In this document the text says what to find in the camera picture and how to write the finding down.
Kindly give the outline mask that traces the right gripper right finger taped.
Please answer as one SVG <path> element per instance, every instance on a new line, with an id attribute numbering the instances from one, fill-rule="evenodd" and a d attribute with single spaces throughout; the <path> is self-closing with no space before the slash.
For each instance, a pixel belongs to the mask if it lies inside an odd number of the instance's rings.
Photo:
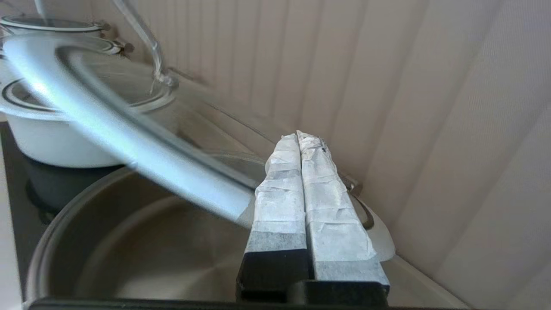
<path id="1" fill-rule="evenodd" d="M 309 249 L 318 281 L 390 285 L 358 218 L 331 152 L 317 136 L 298 131 Z"/>

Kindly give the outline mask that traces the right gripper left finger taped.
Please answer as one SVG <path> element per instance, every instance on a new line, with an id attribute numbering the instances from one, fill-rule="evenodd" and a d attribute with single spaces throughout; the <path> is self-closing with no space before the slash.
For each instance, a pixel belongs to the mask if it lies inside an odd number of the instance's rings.
<path id="1" fill-rule="evenodd" d="M 297 134 L 281 137 L 254 193 L 254 218 L 236 277 L 239 302 L 285 303 L 310 278 L 301 155 Z"/>

